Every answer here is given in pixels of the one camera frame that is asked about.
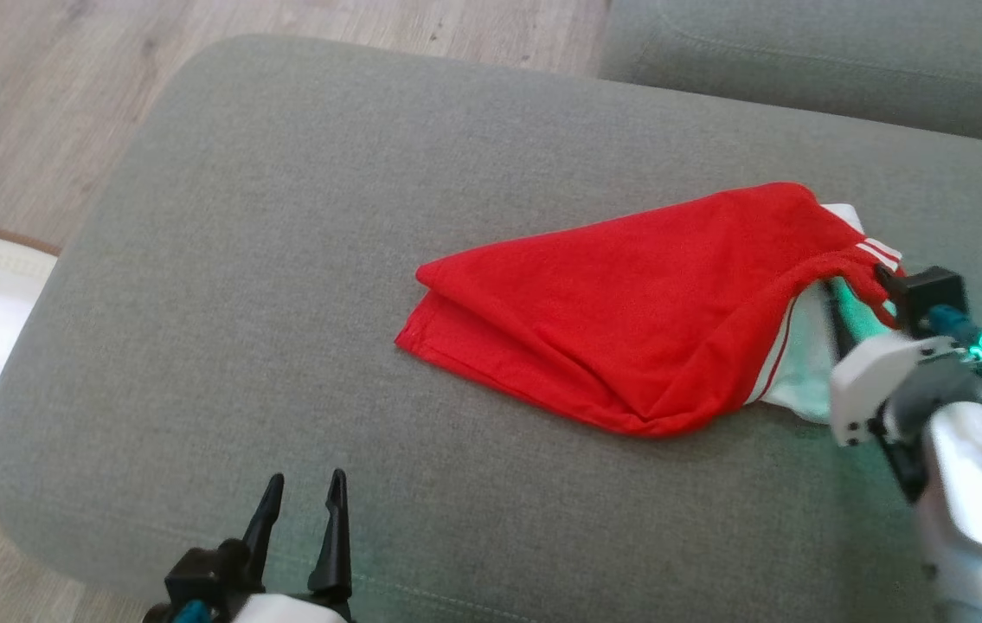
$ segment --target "gray upholstered surface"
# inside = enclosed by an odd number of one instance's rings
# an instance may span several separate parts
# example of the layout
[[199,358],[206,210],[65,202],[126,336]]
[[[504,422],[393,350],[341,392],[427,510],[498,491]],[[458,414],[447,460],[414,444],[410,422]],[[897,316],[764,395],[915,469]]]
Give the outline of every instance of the gray upholstered surface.
[[288,474],[269,585],[301,590],[333,466],[384,620],[918,620],[874,448],[751,408],[614,437],[391,340],[424,261],[772,180],[854,202],[982,318],[982,142],[312,40],[191,61],[60,258],[0,382],[0,520],[146,599]]
[[982,138],[974,0],[613,0],[602,78]]

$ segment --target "gray cushion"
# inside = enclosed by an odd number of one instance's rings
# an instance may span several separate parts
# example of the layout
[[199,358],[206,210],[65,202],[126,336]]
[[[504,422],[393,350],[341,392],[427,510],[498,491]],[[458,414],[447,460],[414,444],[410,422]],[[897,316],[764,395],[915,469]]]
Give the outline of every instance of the gray cushion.
[[266,579],[300,591],[348,471],[372,620],[918,620],[875,448],[754,407],[616,437],[392,345],[414,269],[773,180],[851,201],[982,319],[982,143],[312,40],[236,39],[170,83],[0,382],[0,521],[148,600],[288,476]]
[[614,0],[601,75],[982,138],[982,3]]

